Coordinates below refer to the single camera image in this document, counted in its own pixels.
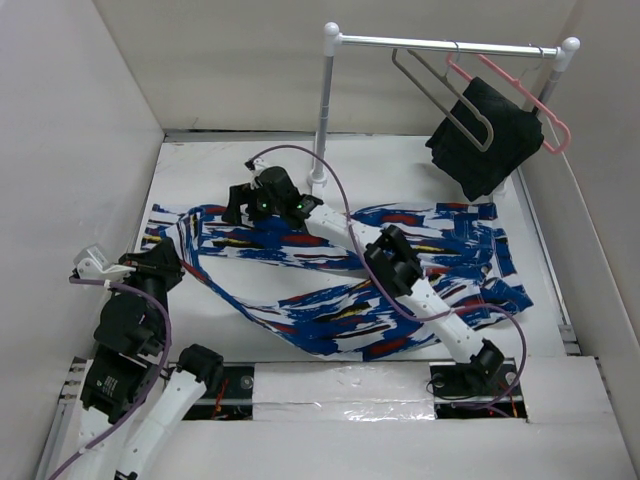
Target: black garment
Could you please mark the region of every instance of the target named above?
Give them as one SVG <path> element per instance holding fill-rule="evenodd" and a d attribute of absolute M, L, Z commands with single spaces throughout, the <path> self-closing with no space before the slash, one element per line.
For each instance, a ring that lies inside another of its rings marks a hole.
<path fill-rule="evenodd" d="M 493 143 L 480 152 L 447 118 L 436 129 L 427 147 L 433 163 L 456 180 L 473 201 L 489 195 L 515 168 L 536 153 L 544 136 L 542 124 L 531 112 L 521 110 L 481 78 L 474 78 L 463 95 L 493 125 Z M 487 131 L 471 111 L 458 101 L 451 113 L 481 143 Z"/>

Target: white table surface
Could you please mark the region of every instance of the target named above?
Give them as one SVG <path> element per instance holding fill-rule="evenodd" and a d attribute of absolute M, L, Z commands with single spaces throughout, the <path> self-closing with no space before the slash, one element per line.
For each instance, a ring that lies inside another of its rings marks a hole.
<path fill-rule="evenodd" d="M 466 202 L 459 185 L 430 162 L 426 137 L 345 136 L 330 137 L 326 158 L 340 176 L 353 209 L 388 202 Z M 230 185 L 248 181 L 243 163 L 253 154 L 283 141 L 234 141 L 165 143 L 147 201 L 194 206 L 226 205 Z M 311 141 L 291 141 L 311 148 Z M 308 191 L 306 177 L 310 158 L 295 150 L 281 150 L 265 157 L 285 167 L 294 182 Z M 333 182 L 325 201 L 340 208 Z M 558 332 L 562 322 L 553 284 L 538 243 L 521 186 L 509 179 L 506 194 L 494 198 L 499 218 L 507 231 L 516 269 L 534 306 L 519 314 L 531 356 L 564 356 Z M 349 277 L 296 268 L 274 267 L 257 262 L 203 257 L 212 278 L 233 295 L 278 300 L 312 290 L 346 283 Z M 225 357 L 227 362 L 309 361 L 307 353 L 253 324 L 207 287 L 186 275 L 169 294 L 173 324 L 173 354 L 197 342 Z M 520 339 L 509 322 L 483 330 L 506 356 L 519 356 Z M 450 358 L 441 345 L 400 353 L 387 360 Z"/>

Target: white wall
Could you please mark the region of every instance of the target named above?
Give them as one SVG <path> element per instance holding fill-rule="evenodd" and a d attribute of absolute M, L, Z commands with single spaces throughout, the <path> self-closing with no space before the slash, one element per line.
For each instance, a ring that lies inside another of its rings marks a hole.
<path fill-rule="evenodd" d="M 354 35 L 545 45 L 575 0 L 95 2 L 164 128 L 312 131 L 327 21 Z M 340 49 L 332 131 L 427 134 L 440 123 L 441 112 L 390 56 L 388 49 Z M 443 54 L 428 58 L 444 69 Z M 523 70 L 521 62 L 505 65 Z M 428 73 L 420 78 L 437 83 Z M 453 105 L 450 93 L 433 90 Z"/>
<path fill-rule="evenodd" d="M 575 179 L 546 152 L 524 171 L 583 352 L 600 357 L 639 470 L 640 3 L 578 7 L 566 33 L 583 46 L 551 100 L 573 132 Z"/>
<path fill-rule="evenodd" d="M 162 132 L 89 0 L 0 1 L 0 478 L 32 478 L 102 293 L 78 251 L 135 230 Z"/>

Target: clothing rack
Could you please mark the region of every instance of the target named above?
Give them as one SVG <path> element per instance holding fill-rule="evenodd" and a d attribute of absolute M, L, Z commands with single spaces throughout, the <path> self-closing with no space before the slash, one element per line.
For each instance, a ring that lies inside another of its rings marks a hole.
<path fill-rule="evenodd" d="M 406 38 L 364 37 L 345 35 L 340 32 L 336 23 L 329 22 L 324 26 L 324 72 L 322 76 L 322 93 L 318 128 L 314 141 L 314 153 L 324 158 L 327 143 L 327 127 L 329 125 L 329 100 L 331 97 L 331 80 L 333 77 L 333 59 L 340 45 L 402 48 L 414 50 L 431 50 L 436 52 L 481 53 L 485 55 L 503 55 L 511 57 L 541 58 L 554 60 L 551 74 L 547 78 L 538 100 L 546 103 L 562 73 L 569 67 L 573 55 L 580 48 L 580 40 L 569 37 L 559 47 L 538 47 L 534 45 L 494 45 L 487 43 L 467 43 L 447 40 L 418 40 Z M 313 160 L 313 168 L 309 173 L 309 185 L 314 196 L 322 198 L 327 174 L 323 165 Z"/>

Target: wire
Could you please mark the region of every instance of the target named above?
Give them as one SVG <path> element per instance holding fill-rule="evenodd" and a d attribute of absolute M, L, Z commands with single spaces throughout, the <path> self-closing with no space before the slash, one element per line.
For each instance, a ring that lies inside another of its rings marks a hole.
<path fill-rule="evenodd" d="M 103 280 L 84 280 L 81 278 L 70 277 L 69 283 L 73 283 L 74 285 L 92 285 L 96 287 L 105 287 L 106 284 Z M 125 413 L 120 420 L 114 423 L 111 427 L 105 430 L 103 433 L 98 435 L 96 438 L 87 443 L 84 447 L 78 450 L 76 453 L 71 455 L 62 465 L 58 467 L 58 469 L 53 472 L 53 474 L 48 478 L 48 480 L 55 480 L 62 472 L 64 472 L 67 468 L 69 468 L 76 460 L 78 460 L 87 450 L 91 450 L 93 447 L 98 445 L 100 442 L 106 440 L 113 432 L 115 432 L 118 428 L 120 428 L 131 416 L 140 408 L 140 406 L 144 403 L 147 398 L 147 395 L 154 387 L 160 375 L 162 374 L 162 369 L 167 363 L 167 359 L 169 357 L 169 349 L 171 347 L 171 321 L 169 319 L 169 312 L 167 312 L 164 305 L 162 305 L 157 299 L 152 297 L 146 292 L 139 290 L 137 288 L 131 287 L 130 285 L 125 285 L 124 283 L 111 282 L 108 285 L 109 289 L 118 290 L 120 292 L 132 293 L 134 295 L 138 295 L 144 298 L 147 302 L 151 303 L 154 307 L 158 309 L 162 318 L 164 319 L 166 338 L 164 344 L 164 350 L 162 351 L 162 356 L 160 357 L 160 362 L 158 363 L 158 369 L 156 373 L 151 378 L 149 384 L 140 392 L 140 396 L 131 406 L 129 411 Z"/>
<path fill-rule="evenodd" d="M 498 386 L 499 386 L 500 388 L 503 388 L 503 389 L 506 389 L 506 388 L 507 388 L 507 387 L 505 387 L 505 386 L 504 386 L 504 384 L 503 384 L 502 382 L 498 382 Z M 509 394 L 509 400 L 511 400 L 511 410 L 513 411 L 513 416 L 514 416 L 515 418 L 518 418 L 518 410 L 516 409 L 516 402 L 515 402 L 515 400 L 513 399 L 513 394 L 512 394 L 512 393 L 510 393 L 510 394 Z"/>
<path fill-rule="evenodd" d="M 429 385 L 431 385 L 432 387 L 434 386 L 433 385 L 433 380 L 430 380 L 429 382 L 427 382 L 427 386 L 426 386 L 427 393 L 430 393 L 435 398 L 439 398 L 440 400 L 445 400 L 447 402 L 455 402 L 455 401 L 459 402 L 461 400 L 468 400 L 470 398 L 475 398 L 475 397 L 479 397 L 479 396 L 482 395 L 481 393 L 477 393 L 477 394 L 474 393 L 473 395 L 469 395 L 469 396 L 466 396 L 466 397 L 443 397 L 442 395 L 436 395 L 436 392 L 433 389 L 429 390 Z"/>
<path fill-rule="evenodd" d="M 472 403 L 472 402 L 468 402 L 468 403 L 464 403 L 463 402 L 463 403 L 457 404 L 456 406 L 463 407 L 463 408 L 469 408 L 469 409 L 472 409 L 472 410 L 480 410 L 482 408 L 487 408 L 487 407 L 491 407 L 491 406 L 495 405 L 497 402 L 499 402 L 504 397 L 509 395 L 519 383 L 520 377 L 522 376 L 522 372 L 524 370 L 524 366 L 525 366 L 525 363 L 526 363 L 526 358 L 527 358 L 527 340 L 526 340 L 526 338 L 524 336 L 524 331 L 522 330 L 522 327 L 520 326 L 518 321 L 514 318 L 514 316 L 511 315 L 511 313 L 509 313 L 506 310 L 504 310 L 503 308 L 500 308 L 497 305 L 492 305 L 490 303 L 481 303 L 481 304 L 472 305 L 472 306 L 469 306 L 469 307 L 464 307 L 464 308 L 459 308 L 459 309 L 451 309 L 451 310 L 446 311 L 446 312 L 441 312 L 441 313 L 438 313 L 436 315 L 432 315 L 430 317 L 423 317 L 423 318 L 418 318 L 418 317 L 415 317 L 415 316 L 412 316 L 412 315 L 409 315 L 408 313 L 406 313 L 396 303 L 396 301 L 385 291 L 384 287 L 382 286 L 380 281 L 376 278 L 375 274 L 373 273 L 373 271 L 371 270 L 369 265 L 367 265 L 367 262 L 366 262 L 366 260 L 364 258 L 363 253 L 362 253 L 362 249 L 360 248 L 360 246 L 358 244 L 358 239 L 357 239 L 356 233 L 353 231 L 353 218 L 351 217 L 351 207 L 349 206 L 349 199 L 347 198 L 347 193 L 346 193 L 344 187 L 342 186 L 342 182 L 340 182 L 340 179 L 338 178 L 338 175 L 333 170 L 333 168 L 331 168 L 331 165 L 329 165 L 329 163 L 325 159 L 321 158 L 319 155 L 317 155 L 316 153 L 312 152 L 308 148 L 301 147 L 300 145 L 283 144 L 283 145 L 275 145 L 273 147 L 265 148 L 261 152 L 259 152 L 259 153 L 255 154 L 254 156 L 252 156 L 247 163 L 253 163 L 256 159 L 258 159 L 259 157 L 261 157 L 261 156 L 263 156 L 263 155 L 265 155 L 267 153 L 270 153 L 270 152 L 273 152 L 273 151 L 276 151 L 276 150 L 283 150 L 283 149 L 293 149 L 293 150 L 299 150 L 301 152 L 307 153 L 307 154 L 311 155 L 313 158 L 315 158 L 316 160 L 318 160 L 320 163 L 322 163 L 322 165 L 324 165 L 325 168 L 329 171 L 329 173 L 331 174 L 331 176 L 335 180 L 336 185 L 338 186 L 338 191 L 340 192 L 340 196 L 342 197 L 342 201 L 344 203 L 345 216 L 347 217 L 347 230 L 349 232 L 349 237 L 351 238 L 351 242 L 353 243 L 353 247 L 355 249 L 356 255 L 358 256 L 358 259 L 360 260 L 360 263 L 362 264 L 362 267 L 369 274 L 369 277 L 371 278 L 371 281 L 373 282 L 373 284 L 376 287 L 378 287 L 378 290 L 380 290 L 380 294 L 385 298 L 385 300 L 387 300 L 389 302 L 391 307 L 393 307 L 393 309 L 396 311 L 396 313 L 398 313 L 398 315 L 400 315 L 403 318 L 406 318 L 407 320 L 411 320 L 413 322 L 424 323 L 424 322 L 431 322 L 433 320 L 437 320 L 439 318 L 443 318 L 443 317 L 449 316 L 452 313 L 462 314 L 462 313 L 466 313 L 466 312 L 471 312 L 471 311 L 477 310 L 479 308 L 486 308 L 487 310 L 492 310 L 494 312 L 498 312 L 498 313 L 504 315 L 505 317 L 507 317 L 513 323 L 513 325 L 516 327 L 516 330 L 518 331 L 518 335 L 520 335 L 520 340 L 522 341 L 522 361 L 520 362 L 520 367 L 518 368 L 518 371 L 516 372 L 516 376 L 513 379 L 513 382 L 511 383 L 511 385 L 509 385 L 509 387 L 506 390 L 504 390 L 501 394 L 497 395 L 496 397 L 493 398 L 493 400 L 491 400 L 491 401 L 489 401 L 487 403 L 478 404 L 478 403 Z"/>
<path fill-rule="evenodd" d="M 213 415 L 211 415 L 211 420 L 214 420 L 216 418 L 216 414 L 219 413 L 221 410 L 220 401 L 222 400 L 222 397 L 224 397 L 224 392 L 227 389 L 227 385 L 229 385 L 229 379 L 225 378 L 224 382 L 222 383 L 222 388 L 220 389 L 220 393 L 216 397 L 216 404 L 213 407 Z"/>
<path fill-rule="evenodd" d="M 496 413 L 496 414 L 498 414 L 498 415 L 500 415 L 502 417 L 505 417 L 505 418 L 511 418 L 509 415 L 507 415 L 502 410 L 500 410 L 499 408 L 496 408 L 496 407 L 487 406 L 487 407 L 483 407 L 483 409 L 484 410 L 489 410 L 490 412 Z"/>

